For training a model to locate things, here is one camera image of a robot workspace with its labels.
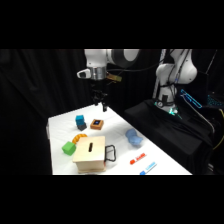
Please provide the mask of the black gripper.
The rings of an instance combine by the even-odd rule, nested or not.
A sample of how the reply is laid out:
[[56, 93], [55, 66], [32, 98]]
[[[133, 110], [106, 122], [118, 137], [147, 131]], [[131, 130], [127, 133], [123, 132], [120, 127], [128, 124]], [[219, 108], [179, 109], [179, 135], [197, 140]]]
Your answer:
[[101, 81], [91, 81], [91, 94], [94, 105], [97, 106], [99, 102], [102, 102], [103, 112], [107, 111], [108, 105], [106, 102], [106, 97], [108, 94], [106, 93], [106, 84], [103, 80]]

